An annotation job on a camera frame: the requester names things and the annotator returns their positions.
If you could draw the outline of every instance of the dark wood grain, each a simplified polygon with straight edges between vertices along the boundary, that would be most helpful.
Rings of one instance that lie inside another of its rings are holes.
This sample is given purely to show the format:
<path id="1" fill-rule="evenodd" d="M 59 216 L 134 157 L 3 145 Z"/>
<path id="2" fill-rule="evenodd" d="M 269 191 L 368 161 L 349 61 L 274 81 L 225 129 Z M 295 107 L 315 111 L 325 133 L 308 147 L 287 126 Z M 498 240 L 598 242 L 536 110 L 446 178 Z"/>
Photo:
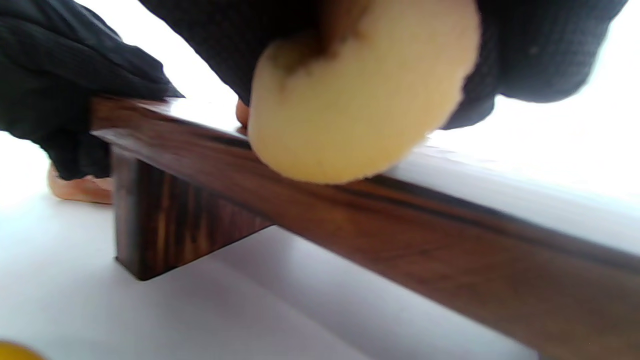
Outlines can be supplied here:
<path id="1" fill-rule="evenodd" d="M 270 223 L 116 145 L 116 259 L 149 280 L 219 250 Z"/>
<path id="2" fill-rule="evenodd" d="M 390 177 L 283 179 L 208 111 L 97 99 L 94 133 L 554 359 L 640 359 L 637 256 Z"/>

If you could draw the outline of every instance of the bench leg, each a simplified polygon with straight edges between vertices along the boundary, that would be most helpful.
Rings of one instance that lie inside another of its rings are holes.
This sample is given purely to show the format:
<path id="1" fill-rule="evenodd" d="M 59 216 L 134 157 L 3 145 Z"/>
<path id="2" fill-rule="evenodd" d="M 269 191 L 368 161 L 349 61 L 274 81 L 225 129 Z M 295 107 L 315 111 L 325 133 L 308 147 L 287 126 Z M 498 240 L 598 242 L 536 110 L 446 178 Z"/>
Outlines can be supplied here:
<path id="1" fill-rule="evenodd" d="M 112 149 L 116 259 L 149 280 L 271 224 L 215 194 Z"/>

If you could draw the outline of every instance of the black knit glove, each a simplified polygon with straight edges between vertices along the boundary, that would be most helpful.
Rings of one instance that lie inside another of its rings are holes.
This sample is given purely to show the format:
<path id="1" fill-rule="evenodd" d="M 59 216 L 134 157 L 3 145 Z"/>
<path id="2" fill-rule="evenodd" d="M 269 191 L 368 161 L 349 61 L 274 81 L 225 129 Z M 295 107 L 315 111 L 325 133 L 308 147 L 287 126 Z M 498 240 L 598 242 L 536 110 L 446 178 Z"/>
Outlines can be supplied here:
<path id="1" fill-rule="evenodd" d="M 311 0 L 140 2 L 182 36 L 245 104 L 266 46 L 317 23 L 316 2 Z M 480 59 L 467 79 L 463 102 L 444 129 L 482 121 L 493 111 L 498 94 L 552 102 L 575 93 L 626 2 L 478 0 L 483 21 Z"/>
<path id="2" fill-rule="evenodd" d="M 89 133 L 100 94 L 181 96 L 160 62 L 75 1 L 0 0 L 0 130 L 41 146 L 64 180 L 107 177 L 108 144 Z"/>

